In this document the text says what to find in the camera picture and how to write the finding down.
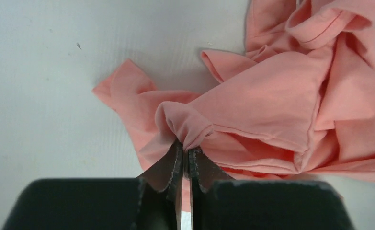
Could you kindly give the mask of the pink t shirt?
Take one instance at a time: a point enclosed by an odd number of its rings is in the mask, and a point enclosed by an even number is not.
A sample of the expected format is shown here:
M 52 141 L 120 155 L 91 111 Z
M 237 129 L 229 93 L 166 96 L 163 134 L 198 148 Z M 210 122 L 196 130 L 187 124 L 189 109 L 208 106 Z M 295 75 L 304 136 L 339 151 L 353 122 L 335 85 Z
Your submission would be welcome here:
M 94 88 L 141 167 L 178 139 L 237 179 L 336 174 L 375 183 L 375 0 L 254 0 L 246 54 L 204 50 L 218 85 L 161 91 L 132 61 Z

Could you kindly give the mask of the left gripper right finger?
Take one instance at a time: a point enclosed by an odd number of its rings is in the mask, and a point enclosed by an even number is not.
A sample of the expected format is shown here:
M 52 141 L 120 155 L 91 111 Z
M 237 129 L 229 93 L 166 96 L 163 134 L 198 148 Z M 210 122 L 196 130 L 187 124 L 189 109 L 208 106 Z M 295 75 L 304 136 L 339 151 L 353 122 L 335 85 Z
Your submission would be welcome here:
M 212 187 L 217 181 L 230 181 L 233 177 L 209 159 L 201 147 L 187 151 L 187 177 L 190 181 L 192 229 L 215 230 L 218 202 Z

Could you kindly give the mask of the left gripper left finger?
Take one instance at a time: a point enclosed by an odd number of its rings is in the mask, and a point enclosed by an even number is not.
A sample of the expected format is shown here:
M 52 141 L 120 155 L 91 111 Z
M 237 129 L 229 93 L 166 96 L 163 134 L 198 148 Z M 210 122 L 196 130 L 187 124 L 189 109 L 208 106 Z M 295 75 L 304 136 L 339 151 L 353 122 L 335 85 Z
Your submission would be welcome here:
M 138 212 L 139 230 L 181 228 L 183 149 L 175 140 L 166 154 L 139 175 L 144 190 Z

